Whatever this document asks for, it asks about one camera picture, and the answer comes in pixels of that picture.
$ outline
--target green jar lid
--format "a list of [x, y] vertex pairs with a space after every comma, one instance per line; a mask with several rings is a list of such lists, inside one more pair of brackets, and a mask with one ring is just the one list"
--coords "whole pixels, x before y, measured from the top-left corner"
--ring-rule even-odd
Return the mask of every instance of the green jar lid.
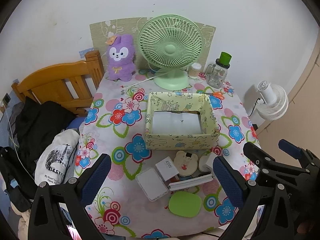
[[219, 58], [219, 62], [223, 65], [229, 65], [229, 62], [231, 60], [231, 55], [226, 53], [226, 52], [222, 52]]

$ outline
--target bed frame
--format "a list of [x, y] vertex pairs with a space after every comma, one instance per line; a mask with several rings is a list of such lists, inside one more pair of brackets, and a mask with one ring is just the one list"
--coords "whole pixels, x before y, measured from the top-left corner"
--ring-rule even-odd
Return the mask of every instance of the bed frame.
[[[13, 83], [11, 87], [22, 102], [25, 102], [26, 97], [41, 104], [54, 101], [74, 114], [86, 116], [85, 108], [91, 106], [93, 97], [84, 75], [90, 75], [98, 89], [104, 69], [98, 50], [87, 52], [85, 59], [39, 69], [28, 75], [22, 82]], [[70, 80], [79, 98], [73, 98], [65, 79]]]

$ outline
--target plush toy bow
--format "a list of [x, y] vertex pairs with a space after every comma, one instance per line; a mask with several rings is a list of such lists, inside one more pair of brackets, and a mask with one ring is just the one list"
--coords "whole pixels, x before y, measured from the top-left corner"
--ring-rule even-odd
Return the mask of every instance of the plush toy bow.
[[115, 71], [115, 74], [117, 74], [122, 69], [122, 67], [112, 67], [112, 69]]

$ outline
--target table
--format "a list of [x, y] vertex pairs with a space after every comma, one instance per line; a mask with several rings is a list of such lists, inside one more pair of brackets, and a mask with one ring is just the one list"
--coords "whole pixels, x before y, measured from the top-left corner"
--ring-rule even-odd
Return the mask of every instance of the table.
[[223, 155], [246, 180], [255, 179], [257, 167], [243, 154], [245, 142], [259, 145], [248, 115], [228, 81], [221, 89], [207, 85], [205, 75], [190, 79], [189, 86], [180, 91], [167, 91], [149, 80], [150, 70], [139, 70], [129, 82], [110, 81], [104, 77], [85, 120], [76, 156], [75, 176], [91, 167], [102, 153], [112, 159], [111, 170], [94, 202], [86, 211], [102, 233], [142, 238], [165, 238], [199, 233], [230, 222], [234, 208], [217, 179], [186, 189], [203, 200], [196, 217], [184, 218], [168, 209], [170, 193], [150, 202], [137, 184], [139, 172], [155, 167], [176, 151], [147, 150], [145, 132], [148, 94], [153, 91], [172, 93], [214, 93], [210, 96], [220, 128], [217, 145], [208, 150], [192, 150], [199, 157], [214, 152]]

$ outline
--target glass jar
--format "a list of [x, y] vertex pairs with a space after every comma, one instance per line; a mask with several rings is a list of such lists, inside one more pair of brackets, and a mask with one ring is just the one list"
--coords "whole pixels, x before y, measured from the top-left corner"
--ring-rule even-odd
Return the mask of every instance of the glass jar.
[[207, 78], [207, 80], [209, 79], [210, 75], [212, 74], [214, 69], [214, 64], [208, 64], [207, 68], [205, 69], [205, 77]]
[[217, 89], [221, 88], [228, 74], [228, 68], [230, 68], [230, 64], [223, 65], [217, 58], [216, 63], [213, 65], [213, 72], [209, 78], [207, 78], [208, 85]]

